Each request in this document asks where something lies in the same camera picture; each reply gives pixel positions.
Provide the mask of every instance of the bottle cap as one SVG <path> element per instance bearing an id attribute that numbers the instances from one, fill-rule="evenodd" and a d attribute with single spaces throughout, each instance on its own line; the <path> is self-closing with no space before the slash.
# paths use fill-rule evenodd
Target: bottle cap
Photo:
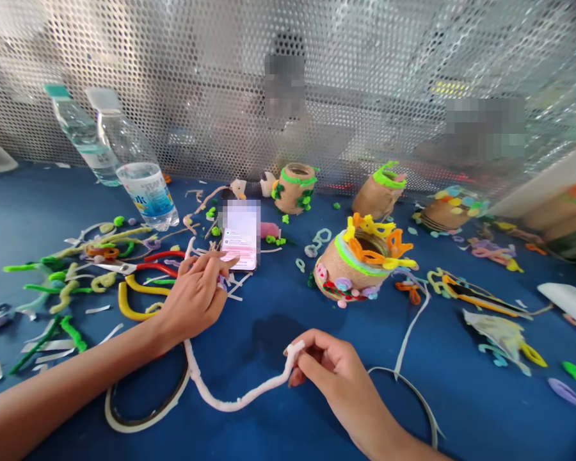
<path id="1" fill-rule="evenodd" d="M 118 94 L 109 88 L 86 88 L 85 94 L 94 109 L 98 112 L 106 110 L 122 110 Z"/>
<path id="2" fill-rule="evenodd" d="M 52 98 L 70 98 L 70 93 L 64 85 L 43 85 L 43 88 L 45 88 L 45 93 Z"/>

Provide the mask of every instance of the blue tablecloth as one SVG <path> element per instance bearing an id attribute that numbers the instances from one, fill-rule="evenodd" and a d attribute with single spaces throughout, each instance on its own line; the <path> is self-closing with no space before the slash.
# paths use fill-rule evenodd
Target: blue tablecloth
<path id="1" fill-rule="evenodd" d="M 16 306 L 31 301 L 37 293 L 22 286 L 42 281 L 37 271 L 4 273 L 3 266 L 55 253 L 67 246 L 65 238 L 78 237 L 93 223 L 118 215 L 139 218 L 123 188 L 94 184 L 87 169 L 46 168 L 25 166 L 0 177 L 0 302 Z M 217 185 L 173 178 L 170 189 L 180 215 L 197 205 L 194 195 L 184 198 L 186 190 L 202 188 L 206 195 Z M 333 208 L 334 202 L 341 204 L 341 210 Z M 353 343 L 365 366 L 392 368 L 417 312 L 406 293 L 396 290 L 389 280 L 376 301 L 339 309 L 318 290 L 307 287 L 307 273 L 302 274 L 294 262 L 300 257 L 308 271 L 313 268 L 314 260 L 305 257 L 303 247 L 323 227 L 333 235 L 345 228 L 350 199 L 314 195 L 312 210 L 291 216 L 290 224 L 282 223 L 271 199 L 261 203 L 261 218 L 279 224 L 282 234 L 296 246 L 262 254 L 259 270 L 235 293 L 243 302 L 228 300 L 217 324 L 193 340 L 213 395 L 234 400 L 279 374 L 286 345 L 312 327 Z M 396 207 L 393 216 L 406 230 L 415 226 L 412 213 L 412 204 L 405 203 Z M 207 228 L 210 225 L 204 213 L 197 220 Z M 463 235 L 475 235 L 474 228 L 468 225 Z M 163 249 L 174 244 L 185 249 L 189 237 L 184 232 L 167 239 Z M 509 302 L 520 299 L 532 310 L 547 304 L 536 290 L 538 284 L 576 285 L 576 266 L 530 252 L 521 241 L 500 233 L 495 241 L 516 245 L 516 259 L 526 273 L 512 273 L 492 261 L 477 259 L 450 238 L 435 239 L 420 228 L 418 236 L 404 232 L 404 241 L 415 245 L 409 255 L 419 262 L 421 277 L 442 267 Z M 202 237 L 196 245 L 207 247 Z M 262 248 L 271 246 L 262 242 Z M 155 275 L 159 274 L 147 271 L 138 277 Z M 150 295 L 130 296 L 135 310 L 157 300 Z M 106 304 L 111 304 L 110 310 L 84 314 L 85 309 Z M 576 460 L 576 407 L 554 394 L 546 381 L 555 377 L 576 391 L 576 382 L 560 366 L 563 360 L 576 364 L 576 327 L 563 319 L 559 309 L 533 322 L 519 321 L 527 342 L 550 365 L 540 368 L 526 361 L 533 372 L 529 378 L 514 365 L 498 368 L 490 355 L 478 352 L 483 338 L 464 324 L 463 308 L 473 311 L 461 301 L 433 295 L 413 329 L 403 363 L 402 373 L 428 400 L 447 437 L 440 441 L 440 449 L 453 458 L 469 460 Z M 116 287 L 103 295 L 77 295 L 69 310 L 90 344 L 97 344 L 118 323 L 134 326 L 118 310 Z M 30 322 L 19 316 L 0 331 L 0 362 L 5 372 L 17 362 L 23 341 L 40 334 L 48 318 L 45 313 Z M 116 396 L 119 413 L 132 419 L 149 415 L 170 395 L 184 363 L 182 349 L 176 348 L 123 379 Z M 0 382 L 0 392 L 31 376 L 30 369 L 7 376 Z M 417 398 L 390 375 L 374 373 L 372 379 L 396 419 L 428 443 L 429 426 Z M 160 423 L 134 435 L 114 432 L 105 421 L 103 404 L 104 395 L 52 434 L 29 459 L 363 459 L 311 383 L 297 389 L 282 386 L 231 414 L 208 406 L 189 383 L 179 404 Z"/>

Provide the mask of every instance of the bottle label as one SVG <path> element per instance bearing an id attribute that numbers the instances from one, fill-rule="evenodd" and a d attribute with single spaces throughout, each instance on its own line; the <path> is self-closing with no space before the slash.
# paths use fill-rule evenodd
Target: bottle label
<path id="1" fill-rule="evenodd" d="M 161 172 L 144 179 L 122 179 L 122 184 L 144 217 L 162 216 L 175 207 Z"/>
<path id="2" fill-rule="evenodd" d="M 103 145 L 91 145 L 91 146 L 78 146 L 77 151 L 80 153 L 81 157 L 85 160 L 90 168 L 95 170 L 101 168 L 115 168 L 117 166 L 117 161 L 115 154 L 112 150 L 107 149 Z"/>

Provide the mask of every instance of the red scissors handle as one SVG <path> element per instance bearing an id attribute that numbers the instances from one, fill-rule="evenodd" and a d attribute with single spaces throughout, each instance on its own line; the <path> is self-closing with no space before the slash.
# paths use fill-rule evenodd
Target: red scissors handle
<path id="1" fill-rule="evenodd" d="M 156 253 L 155 255 L 147 256 L 144 261 L 146 263 L 151 263 L 152 261 L 157 261 L 158 259 L 162 259 L 164 257 L 178 257 L 178 258 L 181 258 L 181 260 L 183 261 L 186 258 L 186 253 L 185 252 L 172 252 L 172 251 Z"/>
<path id="2" fill-rule="evenodd" d="M 168 274 L 170 277 L 173 277 L 174 279 L 177 278 L 177 271 L 172 270 L 171 268 L 168 268 L 166 266 L 163 266 L 162 264 L 158 264 L 158 263 L 143 263 L 143 264 L 137 264 L 136 265 L 136 269 L 139 270 L 143 270 L 143 269 L 158 269 L 159 271 L 164 272 L 165 274 Z"/>

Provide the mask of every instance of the plastic bottle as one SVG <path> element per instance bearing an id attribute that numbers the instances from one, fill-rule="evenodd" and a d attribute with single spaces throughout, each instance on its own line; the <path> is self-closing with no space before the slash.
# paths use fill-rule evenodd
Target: plastic bottle
<path id="1" fill-rule="evenodd" d="M 44 85 L 53 101 L 53 110 L 62 131 L 81 154 L 98 181 L 105 186 L 119 186 L 117 157 L 98 138 L 94 119 L 70 97 L 63 85 Z"/>
<path id="2" fill-rule="evenodd" d="M 108 88 L 87 88 L 85 92 L 98 111 L 100 139 L 122 162 L 117 176 L 145 223 L 158 231 L 179 224 L 156 154 L 143 132 L 124 115 L 117 93 Z"/>

